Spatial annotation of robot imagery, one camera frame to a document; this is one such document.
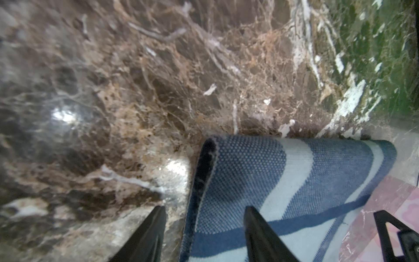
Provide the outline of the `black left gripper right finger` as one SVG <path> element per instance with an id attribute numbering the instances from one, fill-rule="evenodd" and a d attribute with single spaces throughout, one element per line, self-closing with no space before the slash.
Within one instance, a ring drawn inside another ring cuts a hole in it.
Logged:
<path id="1" fill-rule="evenodd" d="M 250 262 L 299 261 L 255 207 L 246 207 L 243 224 Z"/>

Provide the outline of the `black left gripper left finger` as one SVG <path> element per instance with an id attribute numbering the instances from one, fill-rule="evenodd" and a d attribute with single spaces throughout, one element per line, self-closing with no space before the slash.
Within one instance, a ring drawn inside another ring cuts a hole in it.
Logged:
<path id="1" fill-rule="evenodd" d="M 156 206 L 110 260 L 112 262 L 160 262 L 166 221 L 165 207 Z"/>

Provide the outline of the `navy grey plaid scarf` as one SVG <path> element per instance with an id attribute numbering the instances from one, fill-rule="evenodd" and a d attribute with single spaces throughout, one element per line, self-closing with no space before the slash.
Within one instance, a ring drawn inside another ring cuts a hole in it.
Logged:
<path id="1" fill-rule="evenodd" d="M 246 262 L 255 207 L 302 262 L 336 262 L 345 234 L 397 158 L 385 140 L 216 135 L 201 149 L 182 262 Z"/>

